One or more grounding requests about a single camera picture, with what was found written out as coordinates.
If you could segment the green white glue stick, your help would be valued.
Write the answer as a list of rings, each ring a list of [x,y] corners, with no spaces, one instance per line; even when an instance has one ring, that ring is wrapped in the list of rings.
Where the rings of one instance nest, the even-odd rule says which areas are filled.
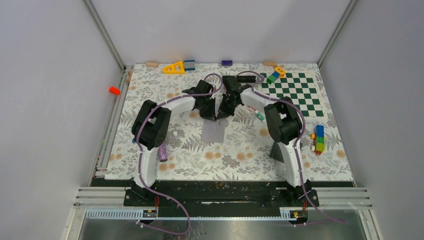
[[[265,117],[258,110],[255,110],[254,113],[261,122],[265,120]]]

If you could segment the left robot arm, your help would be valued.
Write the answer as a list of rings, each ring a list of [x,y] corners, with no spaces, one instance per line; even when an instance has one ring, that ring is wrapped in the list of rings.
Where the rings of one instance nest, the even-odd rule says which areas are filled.
[[[203,118],[214,121],[216,101],[213,94],[222,86],[220,84],[214,88],[205,80],[200,80],[197,86],[183,90],[179,96],[162,103],[144,101],[131,128],[141,151],[134,182],[141,187],[135,197],[142,205],[148,206],[155,200],[155,192],[149,187],[156,181],[157,155],[167,137],[171,118],[197,109]]]

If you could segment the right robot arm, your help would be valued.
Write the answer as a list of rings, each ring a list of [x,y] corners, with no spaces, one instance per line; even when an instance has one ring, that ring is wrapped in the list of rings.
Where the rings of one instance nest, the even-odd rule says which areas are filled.
[[[287,191],[287,201],[293,206],[301,205],[307,194],[306,183],[300,162],[300,139],[304,133],[305,119],[289,97],[275,98],[255,90],[251,85],[240,84],[236,78],[223,80],[225,93],[218,108],[218,119],[235,114],[239,105],[253,107],[264,113],[268,133],[277,143],[286,169],[286,181],[293,187]]]

